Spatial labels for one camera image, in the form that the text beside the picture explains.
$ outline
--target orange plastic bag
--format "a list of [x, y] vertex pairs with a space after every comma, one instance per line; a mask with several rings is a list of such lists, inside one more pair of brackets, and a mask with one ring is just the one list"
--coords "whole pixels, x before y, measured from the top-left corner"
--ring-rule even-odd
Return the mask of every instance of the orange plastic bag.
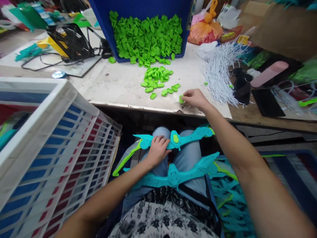
[[187, 41], [195, 45], [201, 45], [202, 43], [211, 43], [218, 40], [223, 34], [223, 29], [218, 22], [214, 22], [213, 18], [216, 16], [215, 8], [217, 6], [217, 0], [213, 0], [210, 12], [205, 13], [203, 20], [195, 23], [191, 26]]

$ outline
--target black fan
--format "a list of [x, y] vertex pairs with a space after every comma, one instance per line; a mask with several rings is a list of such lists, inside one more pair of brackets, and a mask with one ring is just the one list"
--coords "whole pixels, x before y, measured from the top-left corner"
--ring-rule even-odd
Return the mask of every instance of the black fan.
[[48, 35], [68, 55], [65, 61], [84, 60], [94, 56], [94, 50], [75, 23], [62, 26], [49, 26]]

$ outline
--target blue cloth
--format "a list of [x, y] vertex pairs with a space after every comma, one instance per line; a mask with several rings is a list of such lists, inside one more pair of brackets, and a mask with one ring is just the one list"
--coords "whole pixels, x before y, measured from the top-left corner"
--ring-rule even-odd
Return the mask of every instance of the blue cloth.
[[[191, 135], [193, 130], [183, 131], [180, 136], [188, 136]], [[158, 127], [153, 132], [153, 136], [164, 136], [165, 138], [170, 138], [171, 132], [166, 127]], [[142, 160], [148, 156], [150, 149], [147, 149], [145, 155]], [[201, 159], [201, 151], [199, 146], [199, 141], [194, 141], [188, 143], [181, 147], [181, 151], [179, 151], [173, 161], [178, 171], [189, 171], [194, 165]], [[164, 160], [152, 170], [152, 172], [157, 176], [167, 176], [168, 171], [168, 155], [164, 158]], [[206, 182], [205, 178], [195, 178], [190, 181], [184, 183], [187, 187], [192, 190], [200, 193], [201, 195], [206, 196]], [[131, 191], [123, 201], [123, 215], [128, 212], [137, 202], [141, 200], [141, 198], [150, 192], [153, 188], [151, 187], [142, 187], [138, 190]], [[184, 193], [181, 189], [178, 191], [181, 195], [191, 200], [195, 204], [209, 210], [209, 207], [203, 205], [201, 202], [193, 199], [188, 194]]]

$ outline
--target white plastic crate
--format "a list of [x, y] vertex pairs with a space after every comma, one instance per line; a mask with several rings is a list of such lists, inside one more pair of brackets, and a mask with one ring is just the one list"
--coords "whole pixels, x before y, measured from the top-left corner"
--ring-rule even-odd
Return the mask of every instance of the white plastic crate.
[[33, 113], [0, 152], [0, 238], [53, 237], [105, 185], [121, 125], [64, 79], [0, 78], [3, 105]]

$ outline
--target blue plastic bin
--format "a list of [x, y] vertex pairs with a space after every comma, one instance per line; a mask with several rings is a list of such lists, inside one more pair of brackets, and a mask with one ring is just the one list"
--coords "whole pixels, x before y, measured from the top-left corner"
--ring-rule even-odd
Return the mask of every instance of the blue plastic bin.
[[114, 38], [113, 28], [109, 19], [110, 11], [117, 11], [118, 19], [121, 17], [137, 17], [144, 20], [147, 17], [152, 18], [158, 15], [166, 15], [172, 18], [175, 14], [182, 19], [182, 53], [176, 55], [176, 58], [182, 58], [185, 54], [187, 38], [189, 36], [192, 18], [194, 14], [196, 0], [90, 0], [91, 7], [97, 17], [101, 29], [108, 40], [115, 59], [119, 62], [130, 62], [130, 59], [120, 58]]

